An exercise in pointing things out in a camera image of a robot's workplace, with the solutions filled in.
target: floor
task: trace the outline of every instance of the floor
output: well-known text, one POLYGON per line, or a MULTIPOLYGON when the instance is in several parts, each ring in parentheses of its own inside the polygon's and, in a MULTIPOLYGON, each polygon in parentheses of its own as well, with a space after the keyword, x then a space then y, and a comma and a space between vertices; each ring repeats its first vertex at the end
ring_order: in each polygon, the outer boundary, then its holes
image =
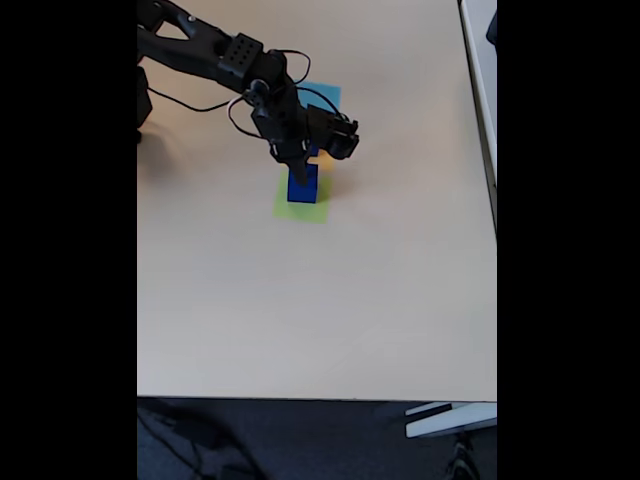
MULTIPOLYGON (((442 480, 454 437, 407 439, 404 405, 381 402, 171 399, 230 428, 269 480, 442 480)), ((188 442, 144 417, 189 460, 188 442)), ((497 479, 497 427, 471 433, 482 480, 497 479)), ((241 462, 234 452, 205 453, 203 471, 241 462)), ((189 469, 138 422, 138 478, 193 480, 189 469)))

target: wire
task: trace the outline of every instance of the wire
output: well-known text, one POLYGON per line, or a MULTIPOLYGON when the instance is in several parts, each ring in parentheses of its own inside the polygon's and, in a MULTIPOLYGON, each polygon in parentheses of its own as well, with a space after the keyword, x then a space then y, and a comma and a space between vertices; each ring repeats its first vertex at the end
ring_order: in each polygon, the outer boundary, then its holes
POLYGON ((193 472, 195 480, 199 480, 202 477, 200 477, 198 475, 198 471, 202 471, 202 455, 200 455, 200 452, 198 451, 198 448, 196 447, 196 444, 194 442, 191 442, 191 449, 193 450, 193 456, 196 457, 196 469, 197 471, 193 472))
POLYGON ((325 97, 323 94, 321 94, 320 92, 314 90, 313 88, 307 88, 307 87, 296 87, 296 89, 298 90, 304 90, 305 92, 311 92, 311 93, 315 93, 316 95, 318 95, 321 99, 323 99, 325 102, 327 102, 331 108, 333 108, 333 110, 336 112, 336 115, 339 115, 341 117, 344 117, 344 115, 342 113, 340 113, 340 110, 338 110, 338 107, 336 107, 331 100, 329 100, 327 97, 325 97))
POLYGON ((158 435, 156 432, 154 432, 153 430, 151 430, 151 428, 149 427, 149 425, 147 425, 147 423, 142 420, 142 417, 140 416, 140 413, 137 413, 138 415, 138 420, 140 421, 140 424, 142 425, 142 427, 147 431, 147 433, 149 435, 151 435, 153 438, 155 438, 159 443, 161 443, 167 450, 169 450, 174 457, 176 457, 178 460, 180 460, 182 463, 184 463, 187 467, 189 467, 189 469, 191 471, 193 471, 195 474, 199 475, 200 477, 203 477, 204 475, 202 475, 202 472, 200 471, 199 468, 195 467, 194 465, 191 465, 191 462, 189 462, 186 458, 184 458, 182 455, 180 455, 170 444, 169 442, 167 442, 164 438, 162 438, 160 435, 158 435))
POLYGON ((292 53, 295 55, 301 55, 304 58, 307 59, 307 71, 304 72, 304 75, 302 76, 302 78, 300 80, 298 80, 297 82, 293 82, 294 85, 298 85, 302 82, 304 82, 304 80, 307 78, 307 76, 309 75, 309 71, 311 70, 311 57, 309 55, 307 55, 304 52, 301 52, 300 50, 277 50, 280 53, 292 53))
POLYGON ((151 88, 151 87, 149 87, 149 90, 150 90, 151 92, 155 93, 156 95, 159 95, 159 96, 161 96, 161 97, 163 97, 163 98, 166 98, 167 100, 171 100, 172 102, 176 102, 178 105, 182 105, 183 107, 188 108, 189 110, 192 110, 192 111, 194 111, 194 112, 199 112, 199 113, 211 112, 212 110, 217 110, 218 108, 224 107, 226 104, 228 104, 228 103, 229 103, 229 100, 227 100, 226 102, 221 103, 221 104, 219 104, 219 105, 214 105, 213 107, 208 107, 208 108, 196 108, 196 107, 192 107, 191 105, 187 105, 187 104, 186 104, 186 103, 184 103, 183 101, 178 100, 178 99, 176 99, 176 98, 173 98, 173 97, 171 97, 171 96, 167 95, 166 93, 159 92, 159 91, 157 91, 157 90, 155 90, 155 89, 153 89, 153 88, 151 88))
POLYGON ((244 133, 245 135, 248 135, 248 136, 253 137, 253 138, 259 138, 260 140, 267 140, 266 138, 261 137, 260 135, 258 135, 256 133, 249 132, 249 131, 245 130, 240 125, 238 125, 236 123, 236 121, 233 119, 233 117, 231 116, 231 109, 240 100, 244 100, 244 96, 243 95, 239 95, 236 98, 234 98, 233 100, 230 100, 229 101, 229 105, 227 105, 227 117, 229 117, 229 120, 231 121, 231 123, 233 123, 233 126, 236 127, 236 130, 238 130, 240 133, 244 133))

